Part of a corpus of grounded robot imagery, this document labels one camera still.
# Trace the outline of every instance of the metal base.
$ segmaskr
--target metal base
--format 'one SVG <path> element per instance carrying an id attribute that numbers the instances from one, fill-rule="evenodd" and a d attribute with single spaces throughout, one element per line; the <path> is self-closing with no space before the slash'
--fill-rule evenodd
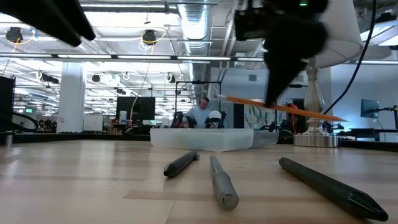
<path id="1" fill-rule="evenodd" d="M 305 147 L 339 147 L 340 138 L 329 135 L 296 134 L 294 136 L 294 145 Z"/>

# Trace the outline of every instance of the person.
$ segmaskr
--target person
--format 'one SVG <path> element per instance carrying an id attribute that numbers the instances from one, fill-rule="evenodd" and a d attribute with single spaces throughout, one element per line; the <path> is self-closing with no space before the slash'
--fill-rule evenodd
<path id="1" fill-rule="evenodd" d="M 197 125 L 195 128 L 206 128 L 206 119 L 210 115 L 210 110 L 207 108 L 209 105 L 209 99 L 204 97 L 200 100 L 198 107 L 192 108 L 188 112 L 188 116 L 195 119 Z"/>

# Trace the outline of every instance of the wooden table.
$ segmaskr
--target wooden table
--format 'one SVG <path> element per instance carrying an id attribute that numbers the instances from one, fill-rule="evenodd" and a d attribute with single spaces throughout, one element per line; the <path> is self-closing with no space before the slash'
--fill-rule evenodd
<path id="1" fill-rule="evenodd" d="M 239 194 L 233 211 L 213 195 L 209 157 L 180 176 L 163 167 L 186 153 L 149 142 L 64 141 L 0 149 L 4 224 L 369 223 L 351 217 L 282 170 L 288 157 L 371 195 L 398 223 L 398 154 L 276 145 L 217 154 Z"/>

